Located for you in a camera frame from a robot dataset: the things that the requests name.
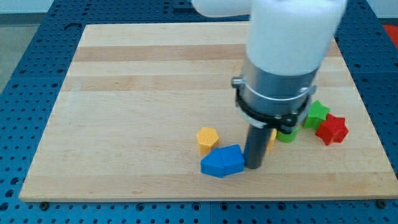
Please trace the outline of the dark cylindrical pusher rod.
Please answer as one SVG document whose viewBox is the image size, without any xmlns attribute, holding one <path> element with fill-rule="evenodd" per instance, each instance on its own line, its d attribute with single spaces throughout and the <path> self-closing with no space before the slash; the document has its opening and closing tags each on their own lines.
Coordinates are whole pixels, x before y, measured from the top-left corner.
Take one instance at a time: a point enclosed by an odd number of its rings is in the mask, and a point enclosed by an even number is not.
<svg viewBox="0 0 398 224">
<path fill-rule="evenodd" d="M 262 165 L 263 158 L 270 141 L 272 129 L 257 128 L 250 125 L 246 136 L 243 156 L 245 166 L 249 169 L 258 169 Z"/>
</svg>

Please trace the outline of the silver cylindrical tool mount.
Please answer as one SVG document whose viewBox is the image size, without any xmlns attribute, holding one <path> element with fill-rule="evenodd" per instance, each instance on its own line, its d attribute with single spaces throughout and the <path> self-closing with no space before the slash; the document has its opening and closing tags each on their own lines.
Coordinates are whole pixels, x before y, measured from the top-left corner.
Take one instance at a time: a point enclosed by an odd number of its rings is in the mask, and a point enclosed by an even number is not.
<svg viewBox="0 0 398 224">
<path fill-rule="evenodd" d="M 252 126 L 292 133 L 308 115 L 317 87 L 317 70 L 303 75 L 266 72 L 247 57 L 240 76 L 233 77 L 235 104 L 239 114 Z"/>
</svg>

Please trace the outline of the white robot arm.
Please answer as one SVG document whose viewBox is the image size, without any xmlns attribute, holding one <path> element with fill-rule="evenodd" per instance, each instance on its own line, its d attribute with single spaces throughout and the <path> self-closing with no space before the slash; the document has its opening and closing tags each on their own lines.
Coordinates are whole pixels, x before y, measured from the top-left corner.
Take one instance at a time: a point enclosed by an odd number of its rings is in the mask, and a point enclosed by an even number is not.
<svg viewBox="0 0 398 224">
<path fill-rule="evenodd" d="M 249 123 L 245 165 L 262 165 L 273 130 L 290 134 L 306 118 L 313 80 L 345 13 L 346 0 L 193 0 L 206 17 L 249 16 L 241 74 L 231 81 Z"/>
</svg>

